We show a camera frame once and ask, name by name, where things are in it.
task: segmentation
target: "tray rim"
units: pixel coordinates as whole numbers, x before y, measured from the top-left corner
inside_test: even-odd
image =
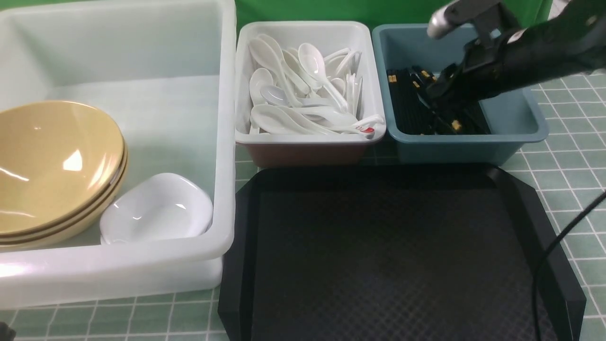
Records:
[[[393,173],[395,169],[399,171],[398,176],[404,176],[406,171],[422,172],[422,174],[469,172],[484,175],[485,184],[489,184],[486,181],[489,180],[506,196],[504,204],[507,212],[515,211],[528,222],[528,226],[524,227],[530,228],[531,233],[527,234],[526,238],[521,239],[518,233],[521,229],[518,228],[515,231],[527,265],[531,269],[537,263],[541,252],[555,239],[554,229],[551,227],[536,191],[504,170],[489,164],[449,164],[440,165],[440,167],[435,165],[333,166],[262,170],[236,194],[238,212],[236,213],[235,239],[231,250],[225,254],[218,304],[218,314],[230,340],[251,339],[256,234],[248,229],[247,220],[255,217],[255,212],[259,210],[258,195],[262,192],[259,186],[268,184],[272,186],[272,183],[284,180],[294,183],[292,179],[296,178],[297,183],[294,186],[298,187],[300,191],[309,191],[310,188],[301,184],[301,177],[297,177],[297,175],[322,176],[323,184],[338,186],[339,181],[343,179],[342,174],[346,174],[347,171],[360,176],[369,172]],[[291,189],[284,183],[280,183],[273,190],[288,191]],[[579,340],[587,299],[561,246],[558,246],[548,258],[542,275],[539,290],[541,297],[550,298],[550,300],[544,300],[544,305],[558,339]]]

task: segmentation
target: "robotic arm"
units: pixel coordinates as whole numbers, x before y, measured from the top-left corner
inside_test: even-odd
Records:
[[[467,22],[478,39],[465,45],[460,64],[448,66],[427,88],[436,108],[463,108],[606,67],[606,0],[572,0],[558,17],[525,30],[501,0],[455,0],[433,14],[427,34],[440,39]]]

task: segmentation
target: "white bin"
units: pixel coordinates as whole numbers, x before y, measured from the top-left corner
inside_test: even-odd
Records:
[[[233,0],[106,0],[0,12],[0,110],[72,100],[109,113],[129,146],[122,193],[174,172],[213,198],[200,237],[0,254],[0,308],[212,288],[233,240]]]
[[[255,62],[248,42],[264,33],[283,49],[298,48],[304,42],[316,46],[322,55],[349,47],[362,52],[358,74],[362,75],[359,118],[380,115],[385,118],[375,53],[370,31],[354,21],[275,21],[253,22],[242,28],[236,51],[236,142],[243,144],[259,167],[317,166],[357,163],[367,146],[385,135],[385,125],[376,126],[371,140],[360,135],[249,135],[253,103],[248,82]]]

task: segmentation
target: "white bowl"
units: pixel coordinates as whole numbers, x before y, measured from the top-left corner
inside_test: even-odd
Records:
[[[101,216],[107,244],[188,238],[210,226],[210,197],[186,178],[157,174],[128,191]]]

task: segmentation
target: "green backdrop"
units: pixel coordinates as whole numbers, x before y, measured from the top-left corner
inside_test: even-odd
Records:
[[[75,0],[0,0],[0,10]],[[377,25],[427,22],[450,0],[236,0],[238,27],[253,21],[354,20]],[[524,26],[543,21],[551,0],[505,0]]]

